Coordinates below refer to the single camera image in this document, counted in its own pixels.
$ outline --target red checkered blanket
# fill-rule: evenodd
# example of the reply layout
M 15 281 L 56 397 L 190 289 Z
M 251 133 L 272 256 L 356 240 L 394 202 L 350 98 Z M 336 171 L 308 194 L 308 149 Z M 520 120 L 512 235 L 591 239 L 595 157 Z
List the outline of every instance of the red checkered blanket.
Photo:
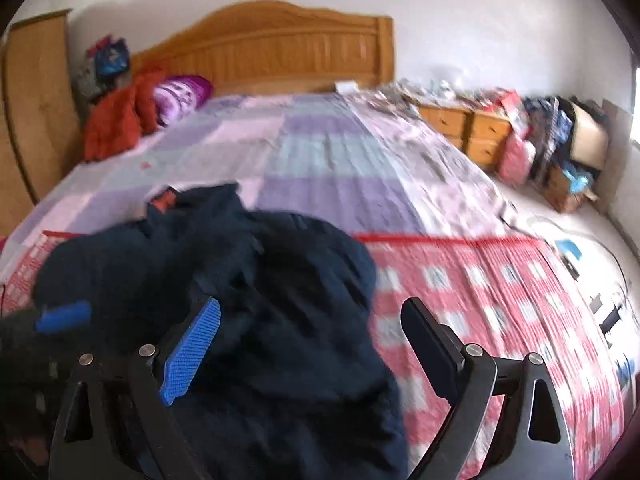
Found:
M 586 480 L 623 429 L 623 407 L 606 342 L 562 263 L 541 240 L 359 237 L 378 266 L 370 332 L 402 391 L 411 466 L 449 411 L 436 397 L 400 325 L 400 307 L 418 296 L 464 343 L 492 355 L 545 358 L 574 450 L 575 478 Z M 493 397 L 462 478 L 478 473 L 500 412 Z

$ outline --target wooden headboard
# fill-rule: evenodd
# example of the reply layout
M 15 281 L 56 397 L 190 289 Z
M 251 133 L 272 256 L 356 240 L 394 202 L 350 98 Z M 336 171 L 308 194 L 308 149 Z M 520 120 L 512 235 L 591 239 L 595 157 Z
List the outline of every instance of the wooden headboard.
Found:
M 198 74 L 216 95 L 277 94 L 331 91 L 337 80 L 370 88 L 393 80 L 394 61 L 388 16 L 255 0 L 216 10 L 134 54 L 131 67 L 159 63 L 170 75 Z

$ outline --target wooden wardrobe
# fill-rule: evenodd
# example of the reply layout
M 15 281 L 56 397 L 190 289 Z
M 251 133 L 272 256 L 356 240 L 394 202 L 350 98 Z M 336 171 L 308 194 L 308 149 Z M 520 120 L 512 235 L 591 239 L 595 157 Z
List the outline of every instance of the wooden wardrobe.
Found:
M 66 52 L 67 14 L 36 16 L 9 31 L 2 60 L 6 122 L 0 124 L 0 150 L 6 149 L 0 156 L 7 163 L 0 168 L 0 200 L 13 206 L 0 212 L 0 235 L 14 229 L 82 159 Z

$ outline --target floor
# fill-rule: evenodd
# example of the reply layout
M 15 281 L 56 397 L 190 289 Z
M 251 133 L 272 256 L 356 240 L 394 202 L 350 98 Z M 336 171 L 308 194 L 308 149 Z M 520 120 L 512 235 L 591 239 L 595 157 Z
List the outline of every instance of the floor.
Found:
M 609 220 L 588 203 L 572 214 L 557 213 L 533 184 L 520 190 L 511 189 L 500 182 L 497 185 L 516 206 L 518 213 L 529 218 L 527 224 L 536 234 L 549 241 L 570 239 L 582 251 L 578 263 L 578 288 L 587 301 L 597 294 L 601 295 L 603 306 L 595 314 L 598 322 L 602 322 L 612 311 L 613 303 L 623 297 L 620 289 L 623 279 L 615 260 L 596 242 L 567 235 L 559 228 L 540 221 L 540 217 L 555 222 L 564 230 L 595 236 L 616 255 L 629 286 L 628 303 L 632 311 L 621 313 L 623 322 L 617 323 L 607 339 L 611 343 L 617 343 L 628 339 L 628 330 L 640 332 L 636 324 L 636 319 L 640 320 L 640 265 Z

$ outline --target pink bag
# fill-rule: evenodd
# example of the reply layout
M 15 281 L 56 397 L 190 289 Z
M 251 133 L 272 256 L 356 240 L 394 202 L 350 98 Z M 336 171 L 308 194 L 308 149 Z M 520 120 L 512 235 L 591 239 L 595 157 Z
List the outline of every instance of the pink bag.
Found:
M 511 134 L 502 152 L 498 177 L 507 186 L 522 186 L 527 181 L 535 156 L 536 149 L 533 144 L 516 134 Z

